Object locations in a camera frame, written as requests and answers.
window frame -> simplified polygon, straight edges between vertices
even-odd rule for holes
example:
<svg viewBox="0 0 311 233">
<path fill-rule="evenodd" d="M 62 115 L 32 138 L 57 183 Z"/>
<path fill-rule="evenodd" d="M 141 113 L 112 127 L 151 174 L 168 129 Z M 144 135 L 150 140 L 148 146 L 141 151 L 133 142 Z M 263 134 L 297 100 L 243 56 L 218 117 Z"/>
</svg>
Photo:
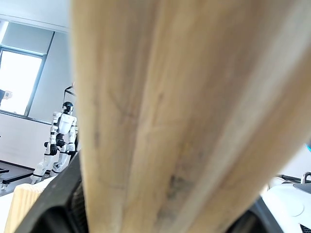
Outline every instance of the window frame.
<svg viewBox="0 0 311 233">
<path fill-rule="evenodd" d="M 17 114 L 17 113 L 11 113 L 11 112 L 7 112 L 7 111 L 4 111 L 4 110 L 0 110 L 0 113 L 4 113 L 4 114 L 9 113 L 10 115 L 23 116 L 23 117 L 28 118 L 31 106 L 32 106 L 34 98 L 35 98 L 35 93 L 37 91 L 37 88 L 38 88 L 38 85 L 39 85 L 39 82 L 40 82 L 40 78 L 41 78 L 41 74 L 42 74 L 42 71 L 43 71 L 43 67 L 44 67 L 46 59 L 47 59 L 47 55 L 46 54 L 40 55 L 40 54 L 37 54 L 35 52 L 23 51 L 23 50 L 19 50 L 19 49 L 16 49 L 16 48 L 8 48 L 8 47 L 0 45 L 0 58 L 2 56 L 2 51 L 13 52 L 13 53 L 18 53 L 18 54 L 22 54 L 22 55 L 31 56 L 31 57 L 41 58 L 41 64 L 40 64 L 40 67 L 39 67 L 39 70 L 38 70 L 38 73 L 37 73 L 37 77 L 35 78 L 33 90 L 32 90 L 31 95 L 29 97 L 29 101 L 28 101 L 27 107 L 25 109 L 24 115 Z"/>
</svg>

humanoid robot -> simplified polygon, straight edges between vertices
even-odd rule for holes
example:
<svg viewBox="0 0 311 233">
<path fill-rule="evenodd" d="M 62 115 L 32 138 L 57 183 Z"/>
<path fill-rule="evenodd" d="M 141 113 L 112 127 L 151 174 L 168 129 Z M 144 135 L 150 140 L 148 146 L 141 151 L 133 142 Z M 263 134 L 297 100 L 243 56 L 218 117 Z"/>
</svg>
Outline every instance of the humanoid robot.
<svg viewBox="0 0 311 233">
<path fill-rule="evenodd" d="M 43 160 L 37 165 L 31 176 L 32 184 L 40 182 L 47 169 L 50 167 L 53 156 L 59 151 L 57 162 L 53 163 L 50 176 L 56 176 L 66 168 L 70 157 L 76 153 L 76 124 L 77 118 L 72 116 L 73 104 L 71 102 L 63 103 L 63 111 L 61 113 L 53 113 L 53 121 L 51 126 L 51 134 L 49 142 L 45 142 L 46 147 Z M 63 137 L 68 134 L 68 143 Z"/>
</svg>

wood grain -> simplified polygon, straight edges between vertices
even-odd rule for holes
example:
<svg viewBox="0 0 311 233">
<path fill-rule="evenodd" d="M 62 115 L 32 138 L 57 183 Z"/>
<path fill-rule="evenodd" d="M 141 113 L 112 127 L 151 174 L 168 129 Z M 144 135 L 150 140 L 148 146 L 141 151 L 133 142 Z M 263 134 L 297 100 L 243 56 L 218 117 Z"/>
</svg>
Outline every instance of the wood grain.
<svg viewBox="0 0 311 233">
<path fill-rule="evenodd" d="M 28 183 L 16 186 L 4 233 L 15 232 L 42 191 L 43 188 Z"/>
<path fill-rule="evenodd" d="M 73 1 L 91 233 L 218 233 L 248 208 L 311 136 L 310 8 Z"/>
</svg>

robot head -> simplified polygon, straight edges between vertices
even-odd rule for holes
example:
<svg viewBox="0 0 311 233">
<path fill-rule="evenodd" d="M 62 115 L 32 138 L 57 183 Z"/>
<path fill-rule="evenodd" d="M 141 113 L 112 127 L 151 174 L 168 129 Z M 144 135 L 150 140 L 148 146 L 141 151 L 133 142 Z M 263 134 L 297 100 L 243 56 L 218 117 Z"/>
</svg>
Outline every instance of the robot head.
<svg viewBox="0 0 311 233">
<path fill-rule="evenodd" d="M 73 111 L 73 104 L 69 101 L 63 103 L 63 113 L 71 115 Z"/>
</svg>

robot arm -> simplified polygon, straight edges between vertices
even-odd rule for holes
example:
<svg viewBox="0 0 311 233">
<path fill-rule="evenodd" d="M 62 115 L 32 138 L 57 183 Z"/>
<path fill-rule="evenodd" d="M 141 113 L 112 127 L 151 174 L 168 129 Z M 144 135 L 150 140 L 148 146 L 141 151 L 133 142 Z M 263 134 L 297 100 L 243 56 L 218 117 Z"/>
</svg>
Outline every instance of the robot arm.
<svg viewBox="0 0 311 233">
<path fill-rule="evenodd" d="M 59 113 L 55 112 L 53 113 L 53 121 L 52 121 L 52 126 L 50 128 L 50 143 L 51 144 L 56 144 L 56 134 L 58 130 L 57 122 L 59 119 Z"/>
<path fill-rule="evenodd" d="M 52 126 L 50 128 L 50 155 L 56 155 L 57 154 L 57 145 L 56 145 L 56 135 L 58 130 L 58 119 L 60 118 L 61 113 L 54 112 L 53 113 L 53 121 Z"/>
<path fill-rule="evenodd" d="M 77 118 L 74 118 L 74 121 L 71 125 L 71 128 L 69 130 L 68 133 L 68 144 L 67 144 L 67 151 L 69 151 L 69 153 L 75 153 L 75 140 L 76 140 L 76 125 L 77 125 Z"/>
</svg>

